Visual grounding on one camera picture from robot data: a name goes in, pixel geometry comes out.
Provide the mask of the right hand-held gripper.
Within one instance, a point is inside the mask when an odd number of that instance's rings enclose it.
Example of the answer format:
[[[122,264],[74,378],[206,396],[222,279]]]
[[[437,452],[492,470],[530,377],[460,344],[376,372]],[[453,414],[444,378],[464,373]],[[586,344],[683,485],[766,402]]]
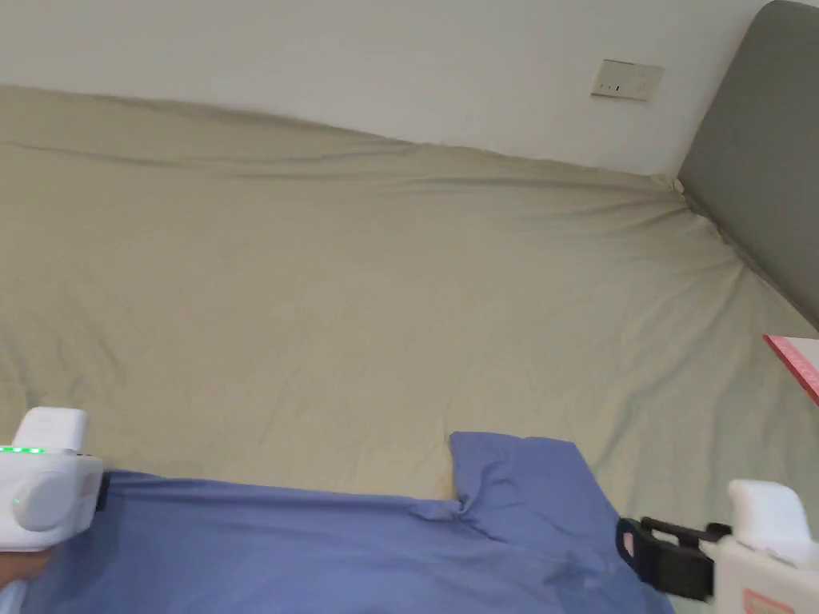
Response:
[[[715,613],[816,613],[818,544],[799,496],[783,484],[732,480],[728,497],[731,525],[620,517],[618,554],[644,584]],[[662,562],[666,547],[653,532],[675,537],[682,551]]]

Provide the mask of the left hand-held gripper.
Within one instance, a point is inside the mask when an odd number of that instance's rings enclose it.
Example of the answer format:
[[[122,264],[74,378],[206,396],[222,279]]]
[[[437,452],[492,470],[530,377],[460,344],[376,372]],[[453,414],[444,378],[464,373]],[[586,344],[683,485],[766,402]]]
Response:
[[[1,550],[39,552],[89,529],[105,474],[81,409],[30,409],[1,446]]]

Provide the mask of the person's left hand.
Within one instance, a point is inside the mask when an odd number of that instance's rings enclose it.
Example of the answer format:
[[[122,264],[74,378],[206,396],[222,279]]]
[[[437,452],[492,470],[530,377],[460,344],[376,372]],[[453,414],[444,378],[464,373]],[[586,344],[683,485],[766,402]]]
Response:
[[[52,550],[38,552],[1,552],[0,588],[18,581],[28,581],[40,575],[52,556]]]

